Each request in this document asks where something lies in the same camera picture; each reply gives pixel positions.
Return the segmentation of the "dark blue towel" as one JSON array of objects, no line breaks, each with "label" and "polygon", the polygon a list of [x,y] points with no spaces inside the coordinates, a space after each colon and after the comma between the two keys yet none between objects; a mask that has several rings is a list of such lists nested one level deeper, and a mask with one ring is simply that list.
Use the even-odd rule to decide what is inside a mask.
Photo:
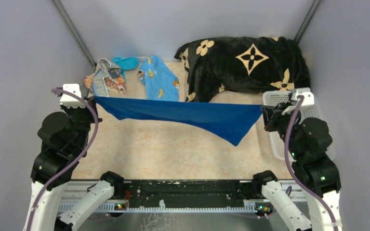
[{"label": "dark blue towel", "polygon": [[130,98],[96,97],[96,102],[118,120],[156,120],[204,129],[238,146],[262,115],[261,105],[189,103]]}]

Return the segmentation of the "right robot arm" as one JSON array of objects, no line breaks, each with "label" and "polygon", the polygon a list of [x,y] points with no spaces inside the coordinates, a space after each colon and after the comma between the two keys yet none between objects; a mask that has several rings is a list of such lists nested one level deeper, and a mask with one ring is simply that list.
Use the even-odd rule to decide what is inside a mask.
[{"label": "right robot arm", "polygon": [[316,117],[301,120],[299,107],[299,103],[280,103],[263,105],[261,110],[265,131],[279,134],[284,142],[285,161],[293,158],[287,168],[303,190],[310,217],[283,191],[270,170],[253,176],[252,193],[269,200],[290,231],[340,231],[340,175],[327,155],[332,137],[325,121]]}]

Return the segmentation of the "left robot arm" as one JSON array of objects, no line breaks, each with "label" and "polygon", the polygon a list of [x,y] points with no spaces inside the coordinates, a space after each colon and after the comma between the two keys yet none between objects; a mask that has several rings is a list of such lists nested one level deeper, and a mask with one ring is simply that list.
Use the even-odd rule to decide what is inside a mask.
[{"label": "left robot arm", "polygon": [[126,196],[124,178],[107,171],[71,209],[58,213],[79,158],[92,144],[91,125],[102,121],[95,99],[83,100],[85,103],[75,108],[62,105],[62,111],[46,116],[38,130],[42,146],[31,170],[32,193],[25,231],[77,231],[106,200]]}]

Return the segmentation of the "grey orange printed cloth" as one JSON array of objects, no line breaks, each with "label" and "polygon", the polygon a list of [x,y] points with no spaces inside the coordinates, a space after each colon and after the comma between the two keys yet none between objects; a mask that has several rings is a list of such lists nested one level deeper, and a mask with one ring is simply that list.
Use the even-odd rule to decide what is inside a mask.
[{"label": "grey orange printed cloth", "polygon": [[126,81],[121,74],[121,67],[108,59],[100,59],[95,71],[83,80],[84,86],[93,95],[109,97],[109,92],[125,94]]}]

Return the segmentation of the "black floral plush blanket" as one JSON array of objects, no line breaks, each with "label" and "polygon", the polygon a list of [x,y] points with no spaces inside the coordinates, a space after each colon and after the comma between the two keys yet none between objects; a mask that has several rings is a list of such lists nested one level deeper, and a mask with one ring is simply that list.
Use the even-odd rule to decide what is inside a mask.
[{"label": "black floral plush blanket", "polygon": [[285,37],[215,37],[188,42],[174,58],[188,73],[188,102],[210,102],[223,91],[262,94],[309,88],[298,43]]}]

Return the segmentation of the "teal small cloth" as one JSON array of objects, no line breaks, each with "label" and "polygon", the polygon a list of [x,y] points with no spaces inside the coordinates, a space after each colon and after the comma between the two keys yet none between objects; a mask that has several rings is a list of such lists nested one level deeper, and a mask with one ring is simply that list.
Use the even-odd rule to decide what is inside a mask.
[{"label": "teal small cloth", "polygon": [[121,71],[121,75],[123,76],[124,81],[126,82],[126,75],[127,71],[135,70],[139,65],[139,59],[137,57],[128,57],[128,58],[121,58],[121,57],[114,57],[111,60],[115,64],[117,64]]}]

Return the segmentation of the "light blue printed towel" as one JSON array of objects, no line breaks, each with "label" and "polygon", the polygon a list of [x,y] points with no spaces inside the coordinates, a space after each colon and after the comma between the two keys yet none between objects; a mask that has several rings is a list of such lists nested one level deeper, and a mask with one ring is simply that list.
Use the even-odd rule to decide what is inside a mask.
[{"label": "light blue printed towel", "polygon": [[145,86],[146,99],[179,101],[179,79],[160,57],[156,55],[147,57],[140,64],[138,78]]}]

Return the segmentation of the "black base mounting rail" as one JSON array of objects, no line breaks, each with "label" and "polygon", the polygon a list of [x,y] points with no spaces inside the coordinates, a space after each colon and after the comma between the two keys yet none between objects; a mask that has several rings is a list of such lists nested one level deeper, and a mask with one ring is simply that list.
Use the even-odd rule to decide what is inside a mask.
[{"label": "black base mounting rail", "polygon": [[96,213],[255,213],[269,205],[251,180],[126,180]]}]

